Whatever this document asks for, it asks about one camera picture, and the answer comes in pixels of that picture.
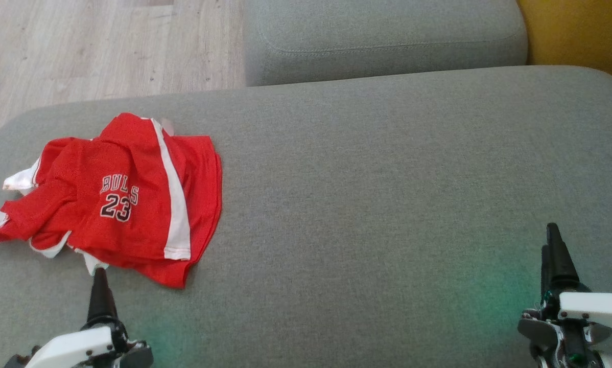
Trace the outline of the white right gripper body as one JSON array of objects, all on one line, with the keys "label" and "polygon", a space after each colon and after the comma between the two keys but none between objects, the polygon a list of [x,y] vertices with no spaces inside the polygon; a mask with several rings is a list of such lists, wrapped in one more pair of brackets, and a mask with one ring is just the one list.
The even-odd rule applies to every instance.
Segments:
[{"label": "white right gripper body", "polygon": [[612,293],[549,293],[523,310],[518,332],[536,368],[612,368],[612,355],[594,349],[612,335]]}]

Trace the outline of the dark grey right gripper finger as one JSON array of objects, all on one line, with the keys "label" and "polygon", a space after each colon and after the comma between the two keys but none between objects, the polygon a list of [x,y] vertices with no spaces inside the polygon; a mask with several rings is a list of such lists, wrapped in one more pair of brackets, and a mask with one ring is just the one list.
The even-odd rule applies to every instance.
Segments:
[{"label": "dark grey right gripper finger", "polygon": [[580,278],[556,223],[546,225],[546,289],[576,289]]},{"label": "dark grey right gripper finger", "polygon": [[552,289],[549,259],[549,245],[544,245],[541,249],[541,303],[545,303]]}]

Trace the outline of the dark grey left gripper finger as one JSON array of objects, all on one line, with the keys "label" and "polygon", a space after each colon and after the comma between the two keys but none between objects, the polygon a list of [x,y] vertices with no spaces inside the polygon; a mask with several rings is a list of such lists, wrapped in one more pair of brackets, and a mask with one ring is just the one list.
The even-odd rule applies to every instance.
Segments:
[{"label": "dark grey left gripper finger", "polygon": [[118,319],[117,309],[108,286],[107,271],[98,266],[93,275],[93,284],[87,310],[87,324],[95,324],[103,320]]}]

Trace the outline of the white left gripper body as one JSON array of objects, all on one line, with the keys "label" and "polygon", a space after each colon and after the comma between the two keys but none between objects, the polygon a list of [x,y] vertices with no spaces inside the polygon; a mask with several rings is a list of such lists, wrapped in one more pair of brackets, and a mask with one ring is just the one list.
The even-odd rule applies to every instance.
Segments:
[{"label": "white left gripper body", "polygon": [[5,368],[151,368],[144,340],[131,340],[117,318],[95,318],[78,332],[59,335],[26,356],[15,354]]}]

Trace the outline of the red white basketball jersey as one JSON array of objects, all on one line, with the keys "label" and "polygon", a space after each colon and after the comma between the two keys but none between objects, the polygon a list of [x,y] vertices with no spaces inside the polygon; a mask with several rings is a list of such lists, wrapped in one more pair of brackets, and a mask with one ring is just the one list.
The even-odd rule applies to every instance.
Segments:
[{"label": "red white basketball jersey", "polygon": [[47,258],[70,248],[84,257],[90,275],[108,268],[80,247],[80,228],[99,199],[87,161],[92,144],[75,137],[51,140],[30,168],[5,179],[3,189],[21,197],[0,208],[0,242],[23,240]]}]

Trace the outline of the red shorts with white stripe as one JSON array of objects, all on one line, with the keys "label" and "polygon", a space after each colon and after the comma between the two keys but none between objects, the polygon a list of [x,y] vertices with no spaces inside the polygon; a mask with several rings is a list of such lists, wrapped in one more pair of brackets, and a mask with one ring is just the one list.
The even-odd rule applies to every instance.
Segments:
[{"label": "red shorts with white stripe", "polygon": [[154,119],[123,113],[63,155],[80,220],[68,244],[95,263],[185,287],[222,209],[222,166],[208,136],[172,136]]}]

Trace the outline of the grey fabric sofa seat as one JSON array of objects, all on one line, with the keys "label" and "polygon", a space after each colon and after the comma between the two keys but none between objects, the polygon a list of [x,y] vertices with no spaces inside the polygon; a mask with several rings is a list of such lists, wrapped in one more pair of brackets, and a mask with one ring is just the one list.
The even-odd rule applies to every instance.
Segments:
[{"label": "grey fabric sofa seat", "polygon": [[[612,292],[612,76],[518,66],[56,105],[0,129],[5,177],[121,112],[210,135],[217,230],[184,290],[108,281],[157,368],[536,368],[545,226]],[[83,258],[0,244],[0,368],[86,321]]]}]

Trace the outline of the yellow furniture panel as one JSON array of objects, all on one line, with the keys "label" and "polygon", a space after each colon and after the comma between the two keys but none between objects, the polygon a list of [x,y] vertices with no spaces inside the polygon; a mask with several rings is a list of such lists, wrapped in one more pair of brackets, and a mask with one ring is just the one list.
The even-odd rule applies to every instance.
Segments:
[{"label": "yellow furniture panel", "polygon": [[590,67],[612,75],[612,0],[517,0],[528,64]]}]

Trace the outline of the grey fabric sofa cushion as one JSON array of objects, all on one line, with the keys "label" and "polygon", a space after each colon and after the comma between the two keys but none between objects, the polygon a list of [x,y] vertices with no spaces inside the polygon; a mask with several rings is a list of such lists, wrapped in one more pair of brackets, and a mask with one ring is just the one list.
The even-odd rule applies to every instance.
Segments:
[{"label": "grey fabric sofa cushion", "polygon": [[516,0],[246,0],[248,86],[524,65]]}]

